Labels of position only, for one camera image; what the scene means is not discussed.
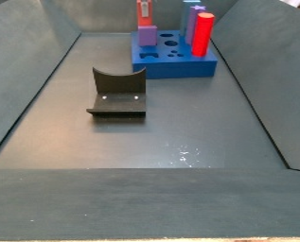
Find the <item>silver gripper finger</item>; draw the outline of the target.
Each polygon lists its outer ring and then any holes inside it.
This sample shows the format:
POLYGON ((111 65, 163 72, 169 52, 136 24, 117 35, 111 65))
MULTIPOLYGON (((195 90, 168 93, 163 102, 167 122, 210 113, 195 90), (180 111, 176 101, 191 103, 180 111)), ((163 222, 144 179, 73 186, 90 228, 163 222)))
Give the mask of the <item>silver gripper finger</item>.
POLYGON ((143 11, 143 17, 147 18, 151 16, 151 7, 149 7, 149 1, 141 0, 141 11, 143 11))

